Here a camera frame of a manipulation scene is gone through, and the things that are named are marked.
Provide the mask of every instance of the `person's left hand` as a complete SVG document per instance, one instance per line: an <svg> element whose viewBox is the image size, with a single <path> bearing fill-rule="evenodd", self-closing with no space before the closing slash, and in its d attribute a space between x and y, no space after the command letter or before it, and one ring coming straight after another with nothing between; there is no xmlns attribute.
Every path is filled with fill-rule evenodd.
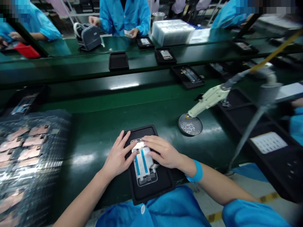
<svg viewBox="0 0 303 227"><path fill-rule="evenodd" d="M139 29L137 28L133 28L132 30L129 31L129 34L133 35L132 38L136 38L138 33L139 33Z"/></svg>
<svg viewBox="0 0 303 227"><path fill-rule="evenodd" d="M112 180L114 177L118 176L119 174L123 173L125 170L128 169L130 164L135 159L137 152L133 152L126 160L125 155L134 148L137 144L137 141L131 143L126 148L124 148L126 141L129 138L130 131L127 132L125 137L123 138L124 131L122 130L116 142L114 143L108 157L105 161L105 164L101 171Z"/></svg>
<svg viewBox="0 0 303 227"><path fill-rule="evenodd" d="M22 36L18 33L18 32L11 32L9 34L9 36L12 38L12 39L15 39L15 40L18 40L19 42L21 43L24 43L25 40L22 38Z"/></svg>

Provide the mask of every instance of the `yellow cable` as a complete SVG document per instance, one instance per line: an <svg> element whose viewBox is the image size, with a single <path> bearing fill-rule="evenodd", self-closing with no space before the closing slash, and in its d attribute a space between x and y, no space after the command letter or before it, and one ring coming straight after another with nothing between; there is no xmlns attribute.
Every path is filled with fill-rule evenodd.
<svg viewBox="0 0 303 227"><path fill-rule="evenodd" d="M293 36L291 36L286 42L282 43L274 52L272 52L270 55L268 55L262 62L255 65L254 67L252 67L249 72L254 73L258 69L262 68L267 62L269 62L277 54L279 54L281 51L283 51L284 48L288 46L288 44L290 44L292 41L294 41L296 38L298 38L302 34L303 34L303 29L300 29Z"/></svg>

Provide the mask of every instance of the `finger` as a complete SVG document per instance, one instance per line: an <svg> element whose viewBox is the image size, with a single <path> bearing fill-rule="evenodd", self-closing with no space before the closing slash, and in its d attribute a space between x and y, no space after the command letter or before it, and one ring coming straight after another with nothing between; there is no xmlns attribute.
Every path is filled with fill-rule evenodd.
<svg viewBox="0 0 303 227"><path fill-rule="evenodd" d="M125 168L127 169L130 164L134 161L135 157L137 155L137 152L133 152L125 161L124 165L125 165Z"/></svg>
<svg viewBox="0 0 303 227"><path fill-rule="evenodd" d="M122 147L124 147L124 145L125 145L126 141L128 140L129 136L130 136L130 131L128 131L126 133L125 137L121 140L121 142L120 142L119 145L122 146Z"/></svg>
<svg viewBox="0 0 303 227"><path fill-rule="evenodd" d="M126 155L131 149L133 149L136 146L137 143L138 143L138 141L136 140L136 141L132 142L130 145L128 145L126 148L124 148L122 150L124 155Z"/></svg>
<svg viewBox="0 0 303 227"><path fill-rule="evenodd" d="M119 145L119 143L120 143L121 140L122 140L123 134L124 134L124 130L122 130L122 131L120 132L120 135L117 137L117 139L116 139L116 141L115 141L113 147L116 147L116 146Z"/></svg>
<svg viewBox="0 0 303 227"><path fill-rule="evenodd" d="M162 139L160 137L144 136L142 139L143 139L143 141L156 143L156 144L159 144L161 146L163 146L166 142L164 139Z"/></svg>
<svg viewBox="0 0 303 227"><path fill-rule="evenodd" d="M156 160L160 164L162 164L163 161L164 161L164 158L162 158L161 155L157 154L156 152L150 151L150 152L147 153L147 155L151 156L152 159Z"/></svg>
<svg viewBox="0 0 303 227"><path fill-rule="evenodd" d="M151 142L144 142L144 144L146 146L148 146L149 148L159 152L161 154L161 151L163 150L163 146L156 144L156 143L151 143Z"/></svg>

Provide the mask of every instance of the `black tray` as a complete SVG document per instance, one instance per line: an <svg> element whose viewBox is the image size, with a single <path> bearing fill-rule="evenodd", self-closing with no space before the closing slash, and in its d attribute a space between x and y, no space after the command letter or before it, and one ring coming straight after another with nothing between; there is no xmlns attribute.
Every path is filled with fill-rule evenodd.
<svg viewBox="0 0 303 227"><path fill-rule="evenodd" d="M216 62L206 64L206 68L216 77L226 82L234 75L230 72L229 65L225 62Z"/></svg>
<svg viewBox="0 0 303 227"><path fill-rule="evenodd" d="M160 53L161 50L168 50L168 52L173 57L173 59L164 60L162 54ZM173 52L169 48L157 48L157 49L155 49L155 55L156 55L156 60L159 65L174 65L177 63L177 59L175 58Z"/></svg>
<svg viewBox="0 0 303 227"><path fill-rule="evenodd" d="M278 38L270 38L269 43L278 47L278 46L282 45L283 42L278 40ZM285 50L294 50L294 49L300 50L300 49L302 49L302 45L292 42L291 44L287 45L287 47L285 47Z"/></svg>
<svg viewBox="0 0 303 227"><path fill-rule="evenodd" d="M233 41L230 41L232 43L232 46L233 48L241 55L251 55L251 54L257 54L259 53L259 50L256 49L255 47L253 47L252 45L250 45L249 43L245 42L245 41L242 41L242 40L233 40ZM240 48L236 42L241 42L241 43L244 43L246 45L248 45L251 49L250 50L244 50L242 48Z"/></svg>
<svg viewBox="0 0 303 227"><path fill-rule="evenodd" d="M128 70L128 58L125 52L110 53L110 71Z"/></svg>
<svg viewBox="0 0 303 227"><path fill-rule="evenodd" d="M131 134L125 143L125 147L127 147L132 140L139 139L144 136L158 135L154 125L148 125L142 128L132 129L130 131ZM128 158L130 154L131 151L127 153L126 158ZM134 164L132 163L128 168L134 205L146 203L153 198L156 198L175 189L175 182L172 178L170 169L160 165L156 171L158 175L158 180L156 182L139 187L136 180Z"/></svg>
<svg viewBox="0 0 303 227"><path fill-rule="evenodd" d="M142 42L141 42L142 38L148 39L148 41L150 42L150 44L148 44L148 45L142 44ZM139 49L142 49L142 50L144 50L144 49L154 49L155 48L155 45L152 43L152 41L151 41L151 39L149 37L140 37L140 38L137 38L137 44L138 44Z"/></svg>
<svg viewBox="0 0 303 227"><path fill-rule="evenodd" d="M231 130L234 139L239 142L256 113L257 106L238 89L231 90L227 100L231 107L226 108L219 103L217 109L222 116L221 119ZM262 116L249 138L268 132L277 133L288 146L262 154L248 139L241 152L245 152L252 158L282 198L296 203L302 202L303 147L267 114Z"/></svg>
<svg viewBox="0 0 303 227"><path fill-rule="evenodd" d="M201 81L192 83L190 79L188 79L187 76L184 75L184 73L181 71L184 68L189 68L194 74L198 76L198 78L201 79ZM173 66L170 69L173 72L173 74L176 76L177 80L182 82L182 86L184 87L185 90L190 90L205 85L205 81L203 80L203 78L200 77L200 75L195 70L193 70L189 65Z"/></svg>
<svg viewBox="0 0 303 227"><path fill-rule="evenodd" d="M14 108L18 106L20 102L25 99L25 97L36 95L35 97L31 98L34 99L31 105L25 108L23 113L17 114L27 114L30 112L34 112L39 105L42 105L47 101L49 91L50 88L46 84L30 85L22 89L16 90L16 92L10 97L10 99L5 104L4 108L2 109L2 112L0 113L0 116L10 116Z"/></svg>

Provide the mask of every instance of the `white paper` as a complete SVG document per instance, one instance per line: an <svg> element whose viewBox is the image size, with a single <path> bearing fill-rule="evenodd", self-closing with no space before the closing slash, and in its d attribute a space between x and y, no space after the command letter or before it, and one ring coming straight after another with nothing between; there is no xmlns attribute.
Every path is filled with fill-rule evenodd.
<svg viewBox="0 0 303 227"><path fill-rule="evenodd" d="M303 93L303 85L300 83L294 83L282 86L279 90L279 93L276 97L276 100L286 98L292 95Z"/></svg>
<svg viewBox="0 0 303 227"><path fill-rule="evenodd" d="M269 132L251 138L251 141L256 145L262 154L267 154L288 146L287 143L275 132Z"/></svg>

